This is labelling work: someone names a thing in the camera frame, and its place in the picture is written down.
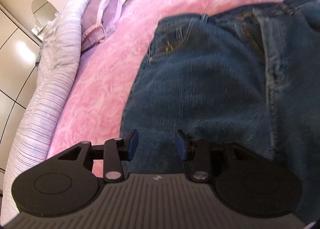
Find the blue denim jeans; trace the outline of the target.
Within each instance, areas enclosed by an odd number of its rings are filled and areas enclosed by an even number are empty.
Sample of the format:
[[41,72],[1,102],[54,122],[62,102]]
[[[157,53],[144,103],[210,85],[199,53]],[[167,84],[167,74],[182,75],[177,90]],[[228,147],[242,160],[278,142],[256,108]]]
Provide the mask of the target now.
[[236,142],[319,181],[319,1],[284,0],[160,20],[121,133],[125,173],[180,171],[174,135]]

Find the pink fluffy floral blanket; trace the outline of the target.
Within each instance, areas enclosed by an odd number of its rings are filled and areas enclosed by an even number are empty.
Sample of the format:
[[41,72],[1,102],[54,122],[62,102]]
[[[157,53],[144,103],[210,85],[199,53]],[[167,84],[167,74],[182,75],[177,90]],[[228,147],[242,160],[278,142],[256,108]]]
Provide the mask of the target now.
[[133,0],[114,33],[83,53],[48,156],[81,141],[94,145],[119,134],[131,86],[158,22],[186,13],[215,15],[248,4],[283,0]]

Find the white striped duvet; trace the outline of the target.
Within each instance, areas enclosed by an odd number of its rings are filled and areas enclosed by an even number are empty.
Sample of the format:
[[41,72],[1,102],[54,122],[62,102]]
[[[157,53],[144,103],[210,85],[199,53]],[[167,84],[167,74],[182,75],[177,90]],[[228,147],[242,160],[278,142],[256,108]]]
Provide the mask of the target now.
[[11,194],[16,177],[47,159],[57,122],[78,71],[81,21],[89,1],[69,0],[44,36],[36,89],[17,129],[5,171],[2,226],[19,214]]

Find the oval mirror on stand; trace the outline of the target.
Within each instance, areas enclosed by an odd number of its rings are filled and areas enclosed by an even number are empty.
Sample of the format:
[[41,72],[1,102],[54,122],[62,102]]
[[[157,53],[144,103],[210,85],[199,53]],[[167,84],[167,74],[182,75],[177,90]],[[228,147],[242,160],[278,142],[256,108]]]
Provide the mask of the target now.
[[58,15],[56,8],[47,0],[33,0],[31,10],[35,17],[35,24],[31,32],[43,41],[45,34],[50,28],[53,20]]

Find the lilac pillow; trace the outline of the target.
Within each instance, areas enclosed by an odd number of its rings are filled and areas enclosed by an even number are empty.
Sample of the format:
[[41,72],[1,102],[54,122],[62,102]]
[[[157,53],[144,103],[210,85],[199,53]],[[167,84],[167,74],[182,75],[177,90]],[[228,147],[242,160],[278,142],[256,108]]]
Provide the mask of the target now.
[[90,0],[81,21],[81,51],[87,51],[113,34],[129,0]]

